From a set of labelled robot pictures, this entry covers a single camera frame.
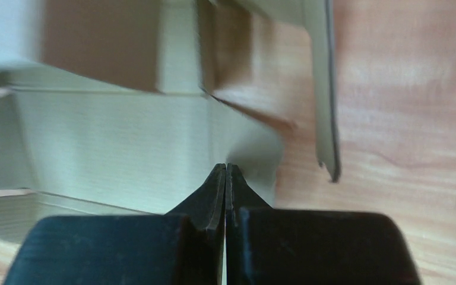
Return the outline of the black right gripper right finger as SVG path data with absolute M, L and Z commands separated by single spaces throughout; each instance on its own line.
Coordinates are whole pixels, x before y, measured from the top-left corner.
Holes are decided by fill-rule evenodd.
M 420 284 L 396 223 L 358 211 L 286 210 L 267 204 L 227 166 L 228 284 Z

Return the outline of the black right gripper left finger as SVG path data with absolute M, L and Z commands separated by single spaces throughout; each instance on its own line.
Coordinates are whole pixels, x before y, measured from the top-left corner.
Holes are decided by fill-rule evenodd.
M 226 166 L 166 214 L 52 216 L 5 284 L 221 284 Z

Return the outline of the brown cardboard paper box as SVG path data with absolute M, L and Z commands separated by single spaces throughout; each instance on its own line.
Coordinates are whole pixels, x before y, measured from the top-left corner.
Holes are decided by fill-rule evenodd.
M 0 242 L 161 214 L 217 163 L 273 203 L 284 144 L 216 92 L 221 1 L 0 1 Z

